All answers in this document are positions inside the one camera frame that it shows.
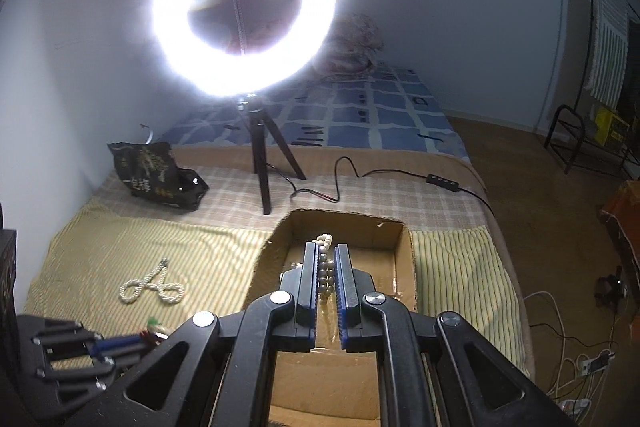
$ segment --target blue patterned bedsheet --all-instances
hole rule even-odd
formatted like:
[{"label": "blue patterned bedsheet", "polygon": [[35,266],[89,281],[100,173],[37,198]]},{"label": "blue patterned bedsheet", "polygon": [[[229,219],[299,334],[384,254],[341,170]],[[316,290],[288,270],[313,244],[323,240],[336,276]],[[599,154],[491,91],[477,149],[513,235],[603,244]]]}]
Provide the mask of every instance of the blue patterned bedsheet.
[{"label": "blue patterned bedsheet", "polygon": [[[460,136],[412,71],[383,62],[358,80],[288,80],[261,93],[287,143],[443,153],[469,161]],[[249,145],[234,100],[207,102],[162,137],[180,146]],[[267,133],[267,145],[274,145]]]}]

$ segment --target tripod leg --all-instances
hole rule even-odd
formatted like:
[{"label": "tripod leg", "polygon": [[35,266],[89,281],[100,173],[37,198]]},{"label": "tripod leg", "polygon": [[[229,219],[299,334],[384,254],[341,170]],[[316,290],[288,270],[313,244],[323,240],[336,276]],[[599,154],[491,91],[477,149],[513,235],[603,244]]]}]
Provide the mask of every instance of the tripod leg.
[{"label": "tripod leg", "polygon": [[293,153],[289,148],[289,145],[284,139],[284,136],[278,129],[278,126],[276,125],[276,123],[273,120],[271,120],[271,117],[267,114],[266,111],[262,112],[262,121],[264,122],[265,126],[267,126],[267,129],[269,133],[271,133],[271,136],[273,136],[273,139],[276,140],[278,147],[280,147],[280,150],[282,151],[282,153],[284,154],[284,157],[289,162],[289,165],[291,165],[291,168],[296,173],[296,176],[298,177],[298,179],[306,180],[306,176],[304,172],[302,172],[300,165],[298,165],[298,162],[294,158]]},{"label": "tripod leg", "polygon": [[271,214],[271,196],[269,194],[269,179],[267,175],[267,149],[265,147],[264,126],[259,121],[251,121],[251,148],[254,152],[254,169],[258,174],[260,196],[262,197],[262,211],[265,216]]}]

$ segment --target cardboard box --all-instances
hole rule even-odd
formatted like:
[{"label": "cardboard box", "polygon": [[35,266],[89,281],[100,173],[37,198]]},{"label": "cardboard box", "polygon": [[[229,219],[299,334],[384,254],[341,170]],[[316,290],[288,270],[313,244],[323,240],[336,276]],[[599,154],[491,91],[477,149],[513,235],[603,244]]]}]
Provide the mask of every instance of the cardboard box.
[{"label": "cardboard box", "polygon": [[[277,289],[280,273],[300,263],[305,243],[321,233],[332,234],[332,247],[348,245],[353,267],[369,272],[376,289],[415,310],[414,252],[404,224],[324,210],[296,210],[280,222],[260,254],[246,303]],[[290,427],[377,426],[375,354],[340,350],[335,295],[318,302],[316,349],[278,354],[270,419]]]}]

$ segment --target baseboard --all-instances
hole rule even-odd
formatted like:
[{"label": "baseboard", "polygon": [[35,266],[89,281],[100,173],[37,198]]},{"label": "baseboard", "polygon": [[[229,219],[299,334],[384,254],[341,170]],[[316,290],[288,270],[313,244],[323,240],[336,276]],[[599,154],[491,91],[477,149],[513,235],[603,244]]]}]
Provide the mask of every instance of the baseboard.
[{"label": "baseboard", "polygon": [[442,110],[446,116],[452,116],[453,118],[464,118],[465,120],[474,120],[484,123],[493,123],[494,125],[501,125],[502,127],[509,127],[511,129],[517,129],[519,131],[526,131],[541,136],[546,136],[548,129],[535,129],[532,125],[523,125],[521,123],[514,123],[508,120],[501,120],[500,118],[491,118],[490,116],[483,116],[481,114],[475,114],[472,112],[455,111],[451,109]]}]

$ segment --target black tripod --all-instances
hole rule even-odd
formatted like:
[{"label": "black tripod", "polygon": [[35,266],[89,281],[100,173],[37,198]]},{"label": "black tripod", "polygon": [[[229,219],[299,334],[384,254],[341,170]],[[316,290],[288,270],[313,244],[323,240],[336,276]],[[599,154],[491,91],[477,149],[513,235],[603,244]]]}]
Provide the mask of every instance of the black tripod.
[{"label": "black tripod", "polygon": [[264,128],[267,127],[271,136],[280,147],[285,158],[291,165],[299,180],[306,180],[300,165],[293,157],[291,149],[284,139],[271,117],[262,105],[262,99],[256,94],[249,94],[246,97],[246,110],[249,113],[249,133],[251,135],[251,148],[254,153],[254,172],[258,174],[260,183],[260,195],[262,197],[262,210],[266,214],[271,214],[271,196],[269,194],[269,178],[267,176],[267,149]]}]

